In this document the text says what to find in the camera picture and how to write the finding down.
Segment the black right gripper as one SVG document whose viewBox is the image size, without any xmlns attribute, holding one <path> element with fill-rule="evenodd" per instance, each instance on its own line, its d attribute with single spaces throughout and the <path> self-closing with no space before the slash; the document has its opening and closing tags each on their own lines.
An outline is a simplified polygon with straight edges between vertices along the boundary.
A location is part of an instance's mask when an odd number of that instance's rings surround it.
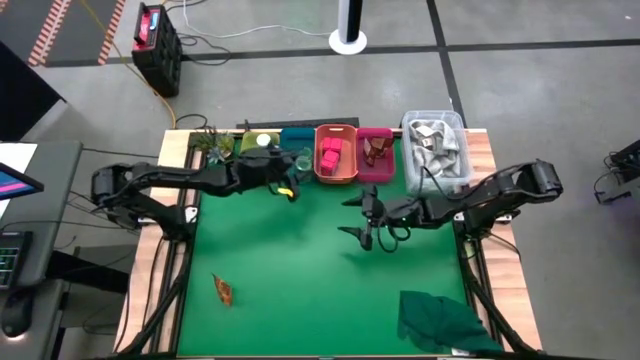
<svg viewBox="0 0 640 360">
<path fill-rule="evenodd" d="M 380 230 L 386 224 L 386 208 L 378 199 L 378 190 L 375 185 L 366 185 L 362 193 L 354 198 L 342 202 L 343 206 L 361 206 L 361 213 L 367 219 L 365 229 L 356 227 L 339 227 L 339 230 L 360 238 L 360 246 L 363 250 L 371 250 L 373 247 L 372 231 L 376 232 L 378 245 L 382 250 L 387 247 L 381 240 Z"/>
</svg>

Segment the teal blue plastic bin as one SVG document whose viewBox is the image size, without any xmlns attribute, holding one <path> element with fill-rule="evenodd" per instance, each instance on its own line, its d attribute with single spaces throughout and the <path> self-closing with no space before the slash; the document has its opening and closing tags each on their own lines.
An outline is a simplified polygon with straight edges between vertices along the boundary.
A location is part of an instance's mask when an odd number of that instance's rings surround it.
<svg viewBox="0 0 640 360">
<path fill-rule="evenodd" d="M 303 147 L 315 147 L 315 130 L 313 128 L 285 128 L 280 133 L 280 147 L 298 154 Z"/>
</svg>

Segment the pink plastic bin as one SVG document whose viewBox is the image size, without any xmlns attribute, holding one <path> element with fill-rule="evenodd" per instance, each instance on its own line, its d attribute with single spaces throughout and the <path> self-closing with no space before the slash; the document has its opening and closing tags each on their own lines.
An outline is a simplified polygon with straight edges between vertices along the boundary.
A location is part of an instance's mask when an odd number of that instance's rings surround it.
<svg viewBox="0 0 640 360">
<path fill-rule="evenodd" d="M 383 138 L 391 141 L 384 154 L 376 158 L 372 165 L 365 160 L 365 141 L 371 138 Z M 388 183 L 395 174 L 394 134 L 390 128 L 359 128 L 356 131 L 357 179 L 366 183 Z"/>
</svg>

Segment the yellow-green plastic bin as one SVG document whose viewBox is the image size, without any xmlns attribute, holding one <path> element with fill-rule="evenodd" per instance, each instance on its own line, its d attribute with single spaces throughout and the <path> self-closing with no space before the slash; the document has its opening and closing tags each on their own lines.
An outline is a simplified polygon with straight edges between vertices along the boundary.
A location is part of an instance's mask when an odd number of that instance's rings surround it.
<svg viewBox="0 0 640 360">
<path fill-rule="evenodd" d="M 256 144 L 256 137 L 260 133 L 268 133 L 268 132 L 253 132 L 253 131 L 246 132 L 242 137 L 239 153 L 242 154 L 249 150 L 253 150 L 257 148 L 267 148 L 267 147 L 260 147 Z M 272 138 L 272 143 L 269 146 L 278 147 L 280 144 L 279 134 L 278 133 L 268 133 L 268 134 L 270 134 Z"/>
</svg>

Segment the black flat bar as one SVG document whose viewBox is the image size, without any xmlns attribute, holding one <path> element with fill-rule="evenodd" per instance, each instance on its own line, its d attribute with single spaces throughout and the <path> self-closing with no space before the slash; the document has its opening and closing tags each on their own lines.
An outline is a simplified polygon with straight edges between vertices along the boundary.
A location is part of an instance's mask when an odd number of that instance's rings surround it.
<svg viewBox="0 0 640 360">
<path fill-rule="evenodd" d="M 250 122 L 249 120 L 245 119 L 243 123 L 238 123 L 236 125 L 236 128 L 239 130 L 317 128 L 321 125 L 349 125 L 355 128 L 359 128 L 360 121 L 358 117 L 274 121 L 274 122 Z"/>
</svg>

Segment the clear plastic storage box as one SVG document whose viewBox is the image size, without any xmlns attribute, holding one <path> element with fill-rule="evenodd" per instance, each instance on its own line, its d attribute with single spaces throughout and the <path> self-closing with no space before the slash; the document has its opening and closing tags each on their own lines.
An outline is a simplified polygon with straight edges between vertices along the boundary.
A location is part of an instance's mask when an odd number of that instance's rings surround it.
<svg viewBox="0 0 640 360">
<path fill-rule="evenodd" d="M 436 177 L 430 173 L 430 171 L 423 167 L 421 171 L 418 171 L 413 162 L 413 156 L 411 153 L 410 139 L 409 139 L 409 125 L 412 120 L 426 119 L 426 120 L 442 120 L 446 122 L 455 132 L 456 138 L 460 146 L 460 176 L 454 178 Z M 402 129 L 402 156 L 404 161 L 404 174 L 406 180 L 407 191 L 414 194 L 422 194 L 426 192 L 437 192 L 437 186 L 434 184 L 434 180 L 437 181 L 439 186 L 446 192 L 452 193 L 460 190 L 463 186 L 467 186 L 470 183 L 473 175 L 473 168 L 471 165 L 469 146 L 466 139 L 466 133 L 464 125 L 460 115 L 454 111 L 435 111 L 435 110 L 414 110 L 408 111 L 404 114 L 401 121 Z"/>
</svg>

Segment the dark green cloth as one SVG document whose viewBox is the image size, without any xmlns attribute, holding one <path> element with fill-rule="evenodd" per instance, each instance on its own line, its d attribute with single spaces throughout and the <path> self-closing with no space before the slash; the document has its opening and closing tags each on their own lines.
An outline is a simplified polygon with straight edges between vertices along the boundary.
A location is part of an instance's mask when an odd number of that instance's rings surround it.
<svg viewBox="0 0 640 360">
<path fill-rule="evenodd" d="M 397 335 L 427 353 L 504 350 L 468 305 L 419 291 L 400 292 Z"/>
</svg>

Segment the orange spice packet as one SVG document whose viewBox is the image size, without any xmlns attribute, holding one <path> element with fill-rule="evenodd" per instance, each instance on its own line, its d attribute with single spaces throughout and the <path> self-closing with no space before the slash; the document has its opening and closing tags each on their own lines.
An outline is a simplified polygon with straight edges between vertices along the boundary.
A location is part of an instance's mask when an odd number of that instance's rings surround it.
<svg viewBox="0 0 640 360">
<path fill-rule="evenodd" d="M 219 300 L 227 307 L 233 304 L 233 291 L 231 286 L 219 276 L 212 274 L 214 287 Z"/>
</svg>

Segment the white tower fan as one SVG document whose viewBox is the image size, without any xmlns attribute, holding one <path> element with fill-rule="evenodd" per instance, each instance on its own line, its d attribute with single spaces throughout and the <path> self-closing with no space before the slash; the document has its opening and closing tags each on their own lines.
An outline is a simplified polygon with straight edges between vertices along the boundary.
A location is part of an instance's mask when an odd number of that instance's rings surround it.
<svg viewBox="0 0 640 360">
<path fill-rule="evenodd" d="M 340 55 L 356 55 L 367 46 L 361 31 L 364 0 L 339 0 L 337 29 L 329 35 L 330 48 Z"/>
</svg>

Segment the black plastic crate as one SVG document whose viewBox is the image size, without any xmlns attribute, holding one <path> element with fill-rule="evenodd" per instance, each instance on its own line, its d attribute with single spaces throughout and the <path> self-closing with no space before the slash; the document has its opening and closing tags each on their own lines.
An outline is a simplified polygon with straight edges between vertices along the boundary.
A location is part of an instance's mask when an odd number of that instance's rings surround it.
<svg viewBox="0 0 640 360">
<path fill-rule="evenodd" d="M 163 5 L 139 4 L 132 59 L 149 85 L 162 97 L 179 94 L 182 44 Z"/>
</svg>

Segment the grey desk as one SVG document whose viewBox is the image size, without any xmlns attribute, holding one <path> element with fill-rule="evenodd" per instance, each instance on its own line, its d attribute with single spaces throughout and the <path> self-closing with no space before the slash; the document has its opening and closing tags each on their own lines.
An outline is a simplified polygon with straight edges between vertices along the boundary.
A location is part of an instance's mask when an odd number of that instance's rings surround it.
<svg viewBox="0 0 640 360">
<path fill-rule="evenodd" d="M 41 182 L 44 191 L 10 200 L 0 217 L 4 231 L 33 233 L 17 285 L 35 291 L 29 329 L 14 339 L 0 331 L 0 360 L 51 359 L 65 282 L 47 280 L 45 274 L 81 151 L 78 141 L 38 143 L 25 174 Z"/>
</svg>

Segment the dark floor mat orange stripes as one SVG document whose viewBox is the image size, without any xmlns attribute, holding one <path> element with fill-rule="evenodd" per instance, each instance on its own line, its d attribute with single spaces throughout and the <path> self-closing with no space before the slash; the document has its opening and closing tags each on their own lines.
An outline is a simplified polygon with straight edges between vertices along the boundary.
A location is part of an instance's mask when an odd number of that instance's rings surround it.
<svg viewBox="0 0 640 360">
<path fill-rule="evenodd" d="M 30 66 L 103 65 L 127 0 L 0 0 L 0 43 Z"/>
</svg>

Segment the white paper sheet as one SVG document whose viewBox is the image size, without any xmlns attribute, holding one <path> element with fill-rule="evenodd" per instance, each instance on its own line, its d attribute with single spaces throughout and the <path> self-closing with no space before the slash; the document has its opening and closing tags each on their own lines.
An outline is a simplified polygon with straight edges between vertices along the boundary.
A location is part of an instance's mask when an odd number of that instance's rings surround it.
<svg viewBox="0 0 640 360">
<path fill-rule="evenodd" d="M 36 149 L 36 144 L 0 143 L 0 162 L 27 175 L 27 167 Z"/>
</svg>

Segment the computer screen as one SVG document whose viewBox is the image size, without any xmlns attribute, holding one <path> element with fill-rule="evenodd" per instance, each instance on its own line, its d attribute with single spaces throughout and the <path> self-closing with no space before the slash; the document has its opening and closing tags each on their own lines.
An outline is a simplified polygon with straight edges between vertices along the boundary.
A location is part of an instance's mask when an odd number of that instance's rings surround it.
<svg viewBox="0 0 640 360">
<path fill-rule="evenodd" d="M 42 183 L 0 162 L 0 201 L 43 191 Z"/>
</svg>

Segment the backlit keyboard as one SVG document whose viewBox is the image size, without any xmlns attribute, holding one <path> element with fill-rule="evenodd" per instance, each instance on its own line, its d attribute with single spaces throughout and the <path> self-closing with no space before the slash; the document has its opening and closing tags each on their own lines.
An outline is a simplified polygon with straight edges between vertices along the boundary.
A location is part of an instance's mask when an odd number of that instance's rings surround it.
<svg viewBox="0 0 640 360">
<path fill-rule="evenodd" d="M 0 290 L 17 283 L 32 240 L 31 231 L 0 232 Z"/>
</svg>

